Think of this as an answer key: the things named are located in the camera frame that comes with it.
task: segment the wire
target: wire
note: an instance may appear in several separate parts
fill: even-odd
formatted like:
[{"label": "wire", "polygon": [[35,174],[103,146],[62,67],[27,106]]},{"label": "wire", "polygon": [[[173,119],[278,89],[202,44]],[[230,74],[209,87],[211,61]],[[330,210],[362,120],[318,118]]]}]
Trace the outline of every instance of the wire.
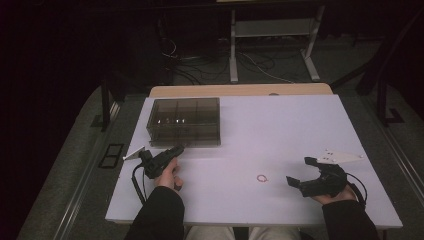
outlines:
[{"label": "wire", "polygon": [[[144,190],[144,194],[146,196],[145,197],[145,196],[143,196],[143,193],[140,190],[140,186],[138,186],[137,179],[135,178],[135,172],[140,167],[141,167],[141,163],[134,168],[133,173],[132,173],[132,177],[131,177],[131,181],[133,182],[133,185],[134,185],[135,191],[137,192],[138,198],[140,198],[141,203],[144,205],[146,203],[146,198],[147,198],[146,191]],[[143,188],[144,188],[144,170],[143,170]]]},{"label": "wire", "polygon": [[147,194],[146,194],[146,186],[144,185],[144,168],[143,168],[143,192],[144,192],[144,197],[147,199]]},{"label": "wire", "polygon": [[346,173],[347,175],[349,175],[349,176],[351,176],[351,177],[353,177],[353,178],[355,178],[356,179],[356,181],[358,181],[361,185],[362,185],[362,187],[364,188],[364,191],[365,191],[365,202],[367,202],[367,199],[368,199],[368,191],[367,191],[367,188],[365,187],[365,185],[361,182],[361,180],[359,180],[359,178],[357,178],[357,177],[355,177],[354,175],[352,175],[352,174],[350,174],[350,173]]},{"label": "wire", "polygon": [[282,80],[282,81],[285,81],[285,82],[289,82],[289,83],[295,83],[295,82],[292,82],[292,81],[290,81],[290,80],[287,80],[287,79],[284,79],[284,78],[279,78],[279,77],[276,77],[276,76],[273,76],[273,75],[271,75],[271,74],[269,74],[269,73],[267,73],[267,72],[265,72],[251,57],[249,57],[247,54],[245,54],[245,53],[241,53],[241,52],[238,52],[239,54],[241,54],[241,55],[243,55],[243,56],[245,56],[245,57],[247,57],[248,59],[250,59],[250,61],[263,73],[263,74],[265,74],[265,75],[267,75],[267,76],[269,76],[269,77],[272,77],[272,78],[275,78],[275,79],[278,79],[278,80]]},{"label": "wire", "polygon": [[[180,65],[180,67],[192,68],[192,69],[194,69],[194,70],[186,70],[185,72],[187,73],[187,72],[190,72],[190,71],[197,71],[197,72],[199,72],[199,73],[200,73],[200,77],[201,77],[202,79],[212,81],[212,80],[216,80],[216,79],[217,79],[220,75],[222,75],[222,74],[225,72],[225,70],[227,70],[227,68],[228,68],[228,63],[229,63],[229,60],[227,59],[227,60],[225,61],[225,66],[224,66],[224,68],[223,68],[222,70],[220,70],[219,72],[206,72],[206,71],[203,71],[202,69],[200,69],[200,68],[198,68],[198,67],[190,66],[190,65],[185,65],[185,64]],[[204,75],[215,75],[215,77],[207,78],[207,77],[205,77]]]},{"label": "wire", "polygon": [[162,40],[168,40],[174,46],[174,49],[171,51],[171,53],[164,53],[164,52],[162,52],[162,55],[165,56],[165,57],[177,58],[177,56],[172,56],[175,53],[175,51],[177,51],[177,44],[175,44],[175,42],[172,41],[169,38],[162,38]]}]

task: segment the transparent container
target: transparent container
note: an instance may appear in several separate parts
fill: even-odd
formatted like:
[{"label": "transparent container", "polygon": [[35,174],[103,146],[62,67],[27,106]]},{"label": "transparent container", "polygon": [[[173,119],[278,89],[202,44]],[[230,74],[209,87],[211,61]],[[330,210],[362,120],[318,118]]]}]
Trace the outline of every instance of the transparent container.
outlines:
[{"label": "transparent container", "polygon": [[147,130],[152,147],[221,145],[219,98],[156,99]]}]

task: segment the black cable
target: black cable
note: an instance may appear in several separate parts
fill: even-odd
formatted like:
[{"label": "black cable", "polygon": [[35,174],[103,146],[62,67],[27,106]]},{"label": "black cable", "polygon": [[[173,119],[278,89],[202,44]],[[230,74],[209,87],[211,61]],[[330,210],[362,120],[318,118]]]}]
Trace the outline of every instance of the black cable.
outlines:
[{"label": "black cable", "polygon": [[[185,65],[185,64],[180,65],[180,67],[192,68],[192,69],[194,69],[194,70],[192,70],[192,71],[197,71],[197,72],[199,72],[199,73],[200,73],[200,77],[201,77],[202,79],[212,81],[212,80],[216,80],[216,79],[217,79],[220,75],[222,75],[222,74],[225,72],[225,70],[227,70],[227,68],[228,68],[228,63],[229,63],[229,60],[227,59],[227,60],[225,61],[225,66],[224,66],[224,68],[223,68],[222,70],[220,70],[219,72],[214,72],[214,73],[213,73],[213,72],[206,72],[206,71],[203,71],[202,69],[200,69],[200,68],[198,68],[198,67],[190,66],[190,65]],[[215,75],[215,77],[213,77],[213,78],[206,78],[206,77],[204,76],[204,74],[208,74],[208,75]]]},{"label": "black cable", "polygon": [[353,177],[353,178],[355,178],[356,179],[356,181],[358,181],[361,185],[362,185],[362,187],[364,188],[364,191],[365,191],[365,198],[364,198],[364,201],[365,202],[367,202],[367,199],[368,199],[368,191],[367,191],[367,188],[365,187],[365,185],[361,182],[361,180],[359,180],[359,178],[357,178],[357,177],[355,177],[354,175],[352,175],[352,174],[350,174],[350,173],[346,173],[347,175],[349,175],[349,176],[351,176],[351,177]]},{"label": "black cable", "polygon": [[202,85],[202,83],[195,77],[195,76],[193,76],[192,74],[190,74],[190,73],[187,73],[187,72],[185,72],[185,71],[183,71],[183,70],[180,70],[180,69],[178,69],[178,68],[175,68],[174,69],[175,71],[177,71],[178,72],[178,74],[180,74],[180,75],[184,75],[186,78],[188,78],[188,79],[191,79],[191,80],[194,80],[194,82],[196,82],[197,84],[199,84],[199,85]]},{"label": "black cable", "polygon": [[[146,198],[143,196],[143,193],[140,190],[140,186],[138,186],[137,179],[135,178],[135,172],[140,167],[141,167],[141,163],[134,168],[133,173],[132,173],[132,177],[131,177],[131,181],[133,182],[133,185],[134,185],[135,191],[137,192],[138,198],[140,198],[141,203],[144,205],[146,203]],[[143,170],[143,187],[144,187],[144,170]]]},{"label": "black cable", "polygon": [[143,192],[144,192],[144,196],[146,197],[146,199],[147,199],[147,194],[146,194],[146,186],[144,185],[144,168],[143,168]]},{"label": "black cable", "polygon": [[178,72],[173,72],[174,74],[176,74],[176,75],[179,75],[179,76],[181,76],[181,77],[184,77],[184,78],[186,78],[187,80],[189,80],[190,82],[191,82],[191,85],[196,85],[194,82],[193,82],[193,80],[191,80],[188,76],[186,76],[186,75],[184,75],[184,74],[181,74],[181,73],[178,73]]}]

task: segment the hand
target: hand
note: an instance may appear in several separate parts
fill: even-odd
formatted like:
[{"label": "hand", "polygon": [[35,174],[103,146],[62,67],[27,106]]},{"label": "hand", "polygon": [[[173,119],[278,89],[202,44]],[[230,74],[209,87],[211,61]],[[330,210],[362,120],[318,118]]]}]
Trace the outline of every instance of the hand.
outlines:
[{"label": "hand", "polygon": [[337,202],[337,201],[343,201],[343,200],[357,201],[356,195],[353,192],[352,188],[349,187],[349,185],[346,185],[343,191],[333,198],[330,195],[321,195],[321,196],[312,197],[312,199],[321,203],[322,205]]},{"label": "hand", "polygon": [[168,166],[162,171],[162,175],[155,178],[155,186],[164,186],[178,192],[184,182],[177,176],[180,169],[177,158],[173,158]]}]

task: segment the table surface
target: table surface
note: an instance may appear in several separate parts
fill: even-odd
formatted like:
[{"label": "table surface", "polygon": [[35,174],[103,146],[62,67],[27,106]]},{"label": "table surface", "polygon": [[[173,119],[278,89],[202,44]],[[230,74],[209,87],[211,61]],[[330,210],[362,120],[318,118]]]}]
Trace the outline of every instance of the table surface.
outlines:
[{"label": "table surface", "polygon": [[[303,85],[299,94],[318,86]],[[288,84],[275,85],[268,90],[264,89],[270,86],[220,87],[224,95],[231,94],[228,87],[233,88],[236,95],[242,88],[251,89],[250,94],[255,94],[253,89],[256,87],[257,94],[262,96],[221,96],[221,146],[186,148],[179,157],[179,175],[185,180],[180,193],[186,206],[185,224],[324,224],[319,204],[303,198],[299,190],[289,187],[285,177],[302,181],[316,179],[318,169],[305,165],[303,158],[319,157],[325,149],[331,149],[365,156],[363,161],[345,163],[342,168],[366,185],[369,192],[367,212],[378,228],[402,226],[337,95],[326,91],[317,95],[266,96],[279,89],[285,92],[284,88],[292,87]],[[157,97],[161,89],[167,92],[172,88],[186,97],[197,86],[160,87],[154,89],[151,96]],[[154,99],[147,98],[144,103],[129,153],[141,146],[146,146],[153,155],[163,151],[151,148],[148,143],[146,123]],[[107,220],[131,223],[140,209],[141,203],[131,182],[132,170],[139,162],[140,159],[124,162]],[[267,182],[257,180],[261,174],[267,177]],[[139,171],[137,179],[141,178],[142,171]],[[145,181],[149,194],[153,182],[148,178]]]}]

